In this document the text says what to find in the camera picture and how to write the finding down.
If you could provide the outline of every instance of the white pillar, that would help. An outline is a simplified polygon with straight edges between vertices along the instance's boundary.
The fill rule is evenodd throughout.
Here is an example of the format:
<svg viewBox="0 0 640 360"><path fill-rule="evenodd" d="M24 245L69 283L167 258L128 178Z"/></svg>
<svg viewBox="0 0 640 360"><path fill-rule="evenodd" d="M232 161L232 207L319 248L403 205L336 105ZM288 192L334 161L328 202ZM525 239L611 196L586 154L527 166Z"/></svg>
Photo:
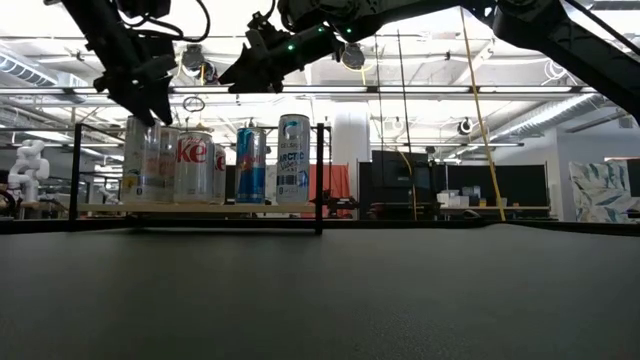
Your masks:
<svg viewBox="0 0 640 360"><path fill-rule="evenodd" d="M358 198L358 163L371 160L367 103L336 103L332 127L334 165L349 166L349 190Z"/></svg>

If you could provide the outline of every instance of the aluminum can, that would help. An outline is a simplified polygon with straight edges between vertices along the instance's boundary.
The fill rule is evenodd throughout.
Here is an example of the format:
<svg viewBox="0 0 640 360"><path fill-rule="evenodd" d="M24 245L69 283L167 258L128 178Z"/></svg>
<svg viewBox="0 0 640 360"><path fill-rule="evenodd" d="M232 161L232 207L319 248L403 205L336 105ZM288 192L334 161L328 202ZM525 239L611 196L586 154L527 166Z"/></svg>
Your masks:
<svg viewBox="0 0 640 360"><path fill-rule="evenodd" d="M213 193L215 151L211 135L183 132L176 148L173 198L177 203L208 203Z"/></svg>
<svg viewBox="0 0 640 360"><path fill-rule="evenodd" d="M236 203L263 204L267 135L262 129L238 129Z"/></svg>
<svg viewBox="0 0 640 360"><path fill-rule="evenodd" d="M225 184L227 178L227 154L222 145L215 144L215 163L213 165L213 203L222 205L226 200Z"/></svg>
<svg viewBox="0 0 640 360"><path fill-rule="evenodd" d="M125 140L120 199L123 203L157 202L163 190L160 125L147 126L129 116Z"/></svg>
<svg viewBox="0 0 640 360"><path fill-rule="evenodd" d="M180 136L180 130L176 128L163 127L160 129L160 176L163 187L158 200L162 202L173 202L178 136Z"/></svg>
<svg viewBox="0 0 640 360"><path fill-rule="evenodd" d="M309 150L311 129L304 115L282 115L278 124L276 201L309 201Z"/></svg>

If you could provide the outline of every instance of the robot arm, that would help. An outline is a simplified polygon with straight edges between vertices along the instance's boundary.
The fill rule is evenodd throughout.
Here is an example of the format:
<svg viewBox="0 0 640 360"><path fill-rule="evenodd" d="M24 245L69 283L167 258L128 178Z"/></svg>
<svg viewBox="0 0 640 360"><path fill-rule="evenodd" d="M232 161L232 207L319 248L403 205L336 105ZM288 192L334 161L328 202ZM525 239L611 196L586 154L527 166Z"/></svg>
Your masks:
<svg viewBox="0 0 640 360"><path fill-rule="evenodd" d="M254 14L251 48L243 48L220 82L233 83L231 92L278 92L286 74L339 55L344 44L333 31L355 42L386 23L453 6L467 9L498 38L549 56L640 121L640 64L571 21L559 0L280 0L283 25L296 34L275 31Z"/></svg>

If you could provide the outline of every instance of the metal rack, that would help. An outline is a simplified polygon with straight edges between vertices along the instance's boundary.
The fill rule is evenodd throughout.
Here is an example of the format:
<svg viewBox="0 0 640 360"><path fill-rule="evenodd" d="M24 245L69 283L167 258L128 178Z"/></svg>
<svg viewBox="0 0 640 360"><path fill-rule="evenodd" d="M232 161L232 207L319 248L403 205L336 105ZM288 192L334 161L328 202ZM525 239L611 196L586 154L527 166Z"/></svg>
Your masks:
<svg viewBox="0 0 640 360"><path fill-rule="evenodd" d="M323 216L322 206L323 204L323 178L324 178L324 133L329 131L329 139L331 139L331 127L324 126L323 123L319 123L317 126L312 126L315 130L317 140L317 154L316 154L316 189L315 189L315 204L313 205L206 205L206 204L128 204L128 205L92 205L92 204L78 204L78 192L80 188L80 154L82 147L82 132L85 129L91 131L97 131L107 136L114 137L109 132L95 128L86 124L76 124L73 138L73 165L71 173L71 199L69 204L69 231L76 231L84 229L84 225L94 223L96 228L102 228L101 225L105 224L100 220L82 220L78 215L80 212L126 212L126 213L315 213L313 220L290 220L290 219L247 219L247 220L221 220L221 219L207 219L207 220L195 220L202 221L203 227L207 228L265 228L265 229L313 229L316 234L322 234L323 229ZM149 224L147 219L137 218L121 218L109 220L108 227L130 227L130 226L145 226Z"/></svg>

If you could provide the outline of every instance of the blue can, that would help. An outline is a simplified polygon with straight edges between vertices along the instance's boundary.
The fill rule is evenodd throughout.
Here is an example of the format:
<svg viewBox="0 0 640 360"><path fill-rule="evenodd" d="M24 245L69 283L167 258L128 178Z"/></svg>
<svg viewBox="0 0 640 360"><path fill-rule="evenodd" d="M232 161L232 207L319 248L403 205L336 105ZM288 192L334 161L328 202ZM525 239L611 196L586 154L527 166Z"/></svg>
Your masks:
<svg viewBox="0 0 640 360"><path fill-rule="evenodd" d="M238 129L236 142L236 203L264 204L267 134L262 129Z"/></svg>

